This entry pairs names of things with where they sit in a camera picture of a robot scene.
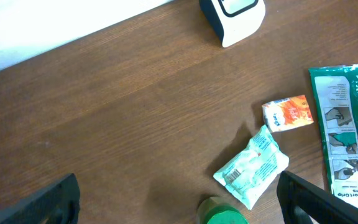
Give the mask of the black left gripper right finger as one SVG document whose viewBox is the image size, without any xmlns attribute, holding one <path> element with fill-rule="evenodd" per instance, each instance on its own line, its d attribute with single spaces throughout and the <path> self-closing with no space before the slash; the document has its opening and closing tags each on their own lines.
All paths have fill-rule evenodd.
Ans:
<svg viewBox="0 0 358 224">
<path fill-rule="evenodd" d="M 323 189 L 283 171 L 277 185 L 277 197 L 286 224 L 358 223 L 358 208 Z"/>
</svg>

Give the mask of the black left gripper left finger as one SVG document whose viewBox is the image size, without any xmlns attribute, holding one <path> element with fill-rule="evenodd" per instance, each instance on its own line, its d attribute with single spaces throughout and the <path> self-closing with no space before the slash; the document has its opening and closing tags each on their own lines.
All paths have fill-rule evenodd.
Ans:
<svg viewBox="0 0 358 224">
<path fill-rule="evenodd" d="M 77 224 L 79 211 L 80 188 L 71 173 L 1 210 L 0 224 Z"/>
</svg>

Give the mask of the light green tissue pack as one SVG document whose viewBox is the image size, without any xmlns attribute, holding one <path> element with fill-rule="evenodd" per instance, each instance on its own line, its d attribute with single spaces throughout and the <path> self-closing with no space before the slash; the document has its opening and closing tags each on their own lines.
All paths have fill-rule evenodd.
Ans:
<svg viewBox="0 0 358 224">
<path fill-rule="evenodd" d="M 250 210 L 288 165 L 289 157 L 281 152 L 268 127 L 263 125 L 247 147 L 213 177 Z"/>
</svg>

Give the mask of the green lid jar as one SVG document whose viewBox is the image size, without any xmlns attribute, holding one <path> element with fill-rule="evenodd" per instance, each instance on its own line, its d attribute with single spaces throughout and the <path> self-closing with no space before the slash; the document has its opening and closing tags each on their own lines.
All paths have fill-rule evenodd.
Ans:
<svg viewBox="0 0 358 224">
<path fill-rule="evenodd" d="M 248 224 L 243 214 L 221 197 L 201 202 L 196 214 L 197 224 Z"/>
</svg>

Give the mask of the orange snack packet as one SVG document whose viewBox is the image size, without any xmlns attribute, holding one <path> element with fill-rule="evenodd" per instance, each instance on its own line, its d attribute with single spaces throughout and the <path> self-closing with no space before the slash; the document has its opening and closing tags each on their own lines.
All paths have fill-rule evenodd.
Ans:
<svg viewBox="0 0 358 224">
<path fill-rule="evenodd" d="M 282 132 L 314 122 L 305 95 L 275 100 L 262 105 L 263 119 L 269 131 Z"/>
</svg>

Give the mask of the green 3M package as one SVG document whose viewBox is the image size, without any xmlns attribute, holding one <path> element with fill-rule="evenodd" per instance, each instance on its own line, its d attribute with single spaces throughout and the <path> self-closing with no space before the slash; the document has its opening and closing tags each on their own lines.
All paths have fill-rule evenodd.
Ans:
<svg viewBox="0 0 358 224">
<path fill-rule="evenodd" d="M 358 208 L 358 64 L 309 73 L 330 192 Z"/>
</svg>

